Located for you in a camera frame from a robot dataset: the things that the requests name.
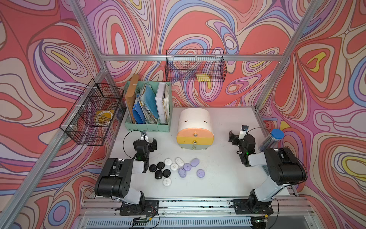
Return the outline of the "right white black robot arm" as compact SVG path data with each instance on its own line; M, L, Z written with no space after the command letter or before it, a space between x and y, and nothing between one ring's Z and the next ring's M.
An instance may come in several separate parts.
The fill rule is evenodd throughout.
M228 142L238 146L237 154L244 166L267 166L269 173L267 179L251 191L250 200L253 203L270 203L284 188L307 180L304 165L289 148L265 148L262 152L256 153L255 138L243 131L238 135L230 131Z

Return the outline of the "white oblong earphone case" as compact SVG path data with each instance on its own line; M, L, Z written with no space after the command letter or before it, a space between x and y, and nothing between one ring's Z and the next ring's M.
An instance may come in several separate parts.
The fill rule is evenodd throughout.
M177 157L176 159L175 159L175 162L176 162L176 164L179 166L179 167L183 167L184 166L184 161L180 158L180 157Z

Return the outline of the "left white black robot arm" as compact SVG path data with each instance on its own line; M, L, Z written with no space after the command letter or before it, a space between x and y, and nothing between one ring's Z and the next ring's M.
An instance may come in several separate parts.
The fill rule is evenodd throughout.
M117 198L129 205L143 205L144 193L131 186L132 174L143 174L149 169L150 153L157 149L156 139L134 141L136 155L132 159L109 158L96 181L96 196Z

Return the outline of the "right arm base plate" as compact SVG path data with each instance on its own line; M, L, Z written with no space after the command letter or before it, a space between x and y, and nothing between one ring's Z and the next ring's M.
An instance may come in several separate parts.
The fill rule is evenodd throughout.
M236 215L272 215L274 213L272 202L261 202L249 199L233 199Z

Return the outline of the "white three-drawer cabinet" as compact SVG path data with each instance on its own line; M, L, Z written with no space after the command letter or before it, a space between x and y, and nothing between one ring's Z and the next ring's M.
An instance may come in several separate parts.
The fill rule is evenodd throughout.
M185 128L204 128L214 133L210 113L203 108L187 108L180 113L177 133Z

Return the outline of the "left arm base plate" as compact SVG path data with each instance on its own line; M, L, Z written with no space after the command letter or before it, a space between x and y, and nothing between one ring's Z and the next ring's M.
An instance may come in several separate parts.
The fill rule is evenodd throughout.
M120 216L154 216L158 213L159 200L145 200L142 204L131 205L122 203L119 208Z

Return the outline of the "yellow drawer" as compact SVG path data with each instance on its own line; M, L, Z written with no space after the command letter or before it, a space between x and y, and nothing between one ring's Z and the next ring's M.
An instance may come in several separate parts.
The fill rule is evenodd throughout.
M178 144L210 146L214 142L214 137L177 136L176 140Z

